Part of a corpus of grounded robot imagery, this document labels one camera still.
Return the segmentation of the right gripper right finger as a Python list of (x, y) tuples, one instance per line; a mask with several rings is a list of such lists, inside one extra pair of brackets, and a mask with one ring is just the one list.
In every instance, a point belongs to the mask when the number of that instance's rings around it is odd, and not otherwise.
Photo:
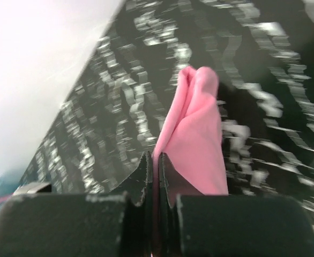
[(284, 196), (202, 195), (158, 160), (160, 256), (314, 256), (308, 215)]

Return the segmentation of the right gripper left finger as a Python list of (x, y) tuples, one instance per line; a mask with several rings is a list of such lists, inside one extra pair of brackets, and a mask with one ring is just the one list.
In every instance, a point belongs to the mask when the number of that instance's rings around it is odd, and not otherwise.
[(0, 208), (0, 256), (150, 256), (152, 158), (109, 193), (35, 193)]

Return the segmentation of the pink t shirt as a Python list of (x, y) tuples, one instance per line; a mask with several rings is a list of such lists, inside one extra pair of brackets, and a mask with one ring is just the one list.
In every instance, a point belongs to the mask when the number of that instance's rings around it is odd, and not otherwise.
[(204, 195), (228, 195), (222, 153), (219, 79), (209, 67), (185, 67), (178, 74), (175, 96), (153, 150), (152, 255), (161, 251), (159, 225), (160, 154)]

